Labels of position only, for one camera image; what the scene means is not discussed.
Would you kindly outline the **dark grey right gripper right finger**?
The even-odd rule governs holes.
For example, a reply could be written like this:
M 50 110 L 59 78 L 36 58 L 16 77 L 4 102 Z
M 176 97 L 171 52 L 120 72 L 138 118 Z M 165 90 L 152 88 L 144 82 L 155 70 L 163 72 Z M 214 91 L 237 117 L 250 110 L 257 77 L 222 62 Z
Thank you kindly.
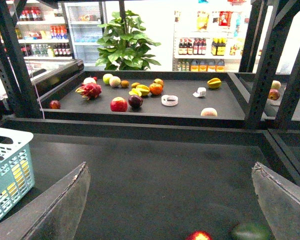
M 260 162 L 252 168 L 260 208 L 277 240 L 300 240 L 300 187 Z

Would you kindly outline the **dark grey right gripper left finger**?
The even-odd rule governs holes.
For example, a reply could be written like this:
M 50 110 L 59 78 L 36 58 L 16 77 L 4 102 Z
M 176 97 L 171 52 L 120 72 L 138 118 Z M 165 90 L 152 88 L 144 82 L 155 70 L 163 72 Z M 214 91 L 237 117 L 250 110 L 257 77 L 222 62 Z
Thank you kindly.
M 91 174 L 82 162 L 0 223 L 0 240 L 72 240 L 85 209 Z

